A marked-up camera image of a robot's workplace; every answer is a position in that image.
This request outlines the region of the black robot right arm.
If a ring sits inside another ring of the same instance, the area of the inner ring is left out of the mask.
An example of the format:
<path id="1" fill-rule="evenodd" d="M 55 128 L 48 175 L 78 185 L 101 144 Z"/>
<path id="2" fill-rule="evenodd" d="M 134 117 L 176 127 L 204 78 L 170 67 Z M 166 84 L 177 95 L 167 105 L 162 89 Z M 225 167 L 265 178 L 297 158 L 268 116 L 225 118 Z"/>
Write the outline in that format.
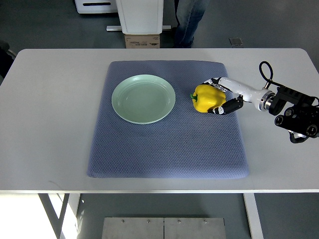
<path id="1" fill-rule="evenodd" d="M 276 126 L 289 132 L 290 142 L 302 143 L 319 136 L 318 97 L 308 96 L 273 81 L 273 69 L 269 62 L 259 64 L 261 76 L 266 81 L 265 90 L 273 84 L 277 92 L 267 92 L 260 100 L 259 109 L 275 116 Z"/>

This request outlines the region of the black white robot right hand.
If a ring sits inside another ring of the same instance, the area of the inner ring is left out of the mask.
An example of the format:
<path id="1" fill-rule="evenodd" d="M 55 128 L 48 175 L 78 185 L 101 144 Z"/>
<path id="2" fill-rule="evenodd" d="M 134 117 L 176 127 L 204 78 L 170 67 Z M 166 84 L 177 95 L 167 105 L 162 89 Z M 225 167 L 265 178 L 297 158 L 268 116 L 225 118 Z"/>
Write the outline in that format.
<path id="1" fill-rule="evenodd" d="M 227 77 L 211 78 L 203 84 L 210 85 L 222 92 L 237 94 L 237 98 L 226 101 L 221 106 L 209 109 L 208 112 L 216 115 L 227 115 L 243 107 L 245 102 L 252 103 L 259 111 L 267 111 L 267 101 L 274 97 L 274 93 L 266 88 L 256 90 L 244 83 Z"/>

